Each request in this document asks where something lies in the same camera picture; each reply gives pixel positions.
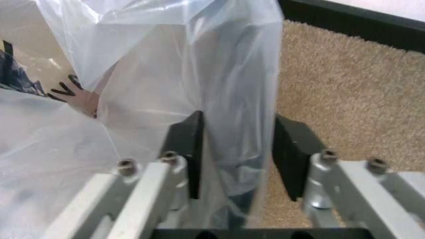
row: transparent plastic wrap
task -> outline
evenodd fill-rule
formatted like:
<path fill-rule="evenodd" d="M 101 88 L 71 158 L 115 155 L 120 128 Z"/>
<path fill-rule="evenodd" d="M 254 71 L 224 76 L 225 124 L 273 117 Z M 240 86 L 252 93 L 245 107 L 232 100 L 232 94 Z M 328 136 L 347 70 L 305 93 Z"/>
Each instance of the transparent plastic wrap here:
<path fill-rule="evenodd" d="M 207 139 L 201 200 L 192 215 L 200 220 L 192 226 L 242 226 L 253 200 L 262 195 L 270 159 L 282 31 L 278 4 L 274 0 L 37 0 L 36 4 L 82 88 L 99 93 L 97 119 L 75 113 L 76 120 L 68 117 L 72 109 L 63 103 L 36 96 L 22 100 L 17 92 L 1 96 L 2 90 L 0 111 L 12 105 L 21 108 L 7 113 L 10 122 L 16 117 L 32 122 L 39 112 L 26 112 L 26 104 L 31 104 L 31 112 L 38 111 L 38 105 L 45 105 L 40 112 L 49 109 L 40 113 L 41 125 L 49 132 L 55 132 L 57 124 L 72 124 L 64 126 L 62 134 L 42 133 L 43 140 L 33 136 L 35 129 L 23 131 L 13 142 L 2 139 L 7 143 L 0 147 L 0 182 L 10 170 L 10 175 L 19 175 L 12 183 L 26 180 L 48 187 L 55 195 L 37 198 L 34 193 L 28 198 L 35 204 L 53 200 L 59 210 L 68 201 L 55 198 L 74 193 L 74 186 L 86 179 L 77 175 L 106 172 L 121 158 L 141 164 L 154 160 L 168 126 L 201 110 Z M 14 97 L 19 100 L 8 100 Z M 16 122 L 14 127 L 28 122 Z M 87 127 L 91 130 L 75 130 Z M 0 130 L 4 135 L 6 129 Z M 69 148 L 64 148 L 57 137 L 65 140 L 68 132 Z M 37 148 L 23 147 L 23 142 Z M 50 150 L 67 156 L 55 156 L 59 165 L 43 171 L 42 165 L 53 156 L 40 155 Z M 32 169 L 14 164 L 10 157 L 40 165 L 45 177 L 61 177 L 67 184 L 31 181 L 34 175 L 27 173 Z M 39 235 L 56 212 L 40 213 L 33 235 Z M 22 215 L 4 232 L 24 228 L 13 224 Z"/>

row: gray metal frame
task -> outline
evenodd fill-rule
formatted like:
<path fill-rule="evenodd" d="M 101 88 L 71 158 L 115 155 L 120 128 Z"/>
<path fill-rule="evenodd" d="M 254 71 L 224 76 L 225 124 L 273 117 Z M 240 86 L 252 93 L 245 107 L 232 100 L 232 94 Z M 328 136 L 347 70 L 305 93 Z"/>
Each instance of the gray metal frame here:
<path fill-rule="evenodd" d="M 423 181 L 400 176 L 376 175 L 366 161 L 321 160 L 311 157 L 303 210 L 316 227 L 335 226 L 335 207 L 348 226 L 367 228 L 377 239 L 425 239 Z M 397 191 L 395 198 L 390 193 Z"/>

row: black baseboard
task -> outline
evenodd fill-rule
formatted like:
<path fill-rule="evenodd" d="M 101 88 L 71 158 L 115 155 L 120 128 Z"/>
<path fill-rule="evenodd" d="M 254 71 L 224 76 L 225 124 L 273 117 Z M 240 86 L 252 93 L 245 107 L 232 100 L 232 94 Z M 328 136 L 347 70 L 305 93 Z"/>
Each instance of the black baseboard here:
<path fill-rule="evenodd" d="M 425 53 L 425 22 L 325 0 L 279 0 L 285 19 Z"/>

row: beige carpet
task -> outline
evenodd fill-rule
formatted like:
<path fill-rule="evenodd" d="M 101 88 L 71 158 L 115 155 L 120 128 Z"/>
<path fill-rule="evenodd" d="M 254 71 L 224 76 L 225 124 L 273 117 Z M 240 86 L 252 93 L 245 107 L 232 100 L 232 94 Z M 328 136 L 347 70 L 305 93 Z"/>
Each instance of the beige carpet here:
<path fill-rule="evenodd" d="M 286 21 L 277 110 L 344 160 L 425 171 L 425 55 Z M 273 166 L 260 227 L 307 227 Z"/>

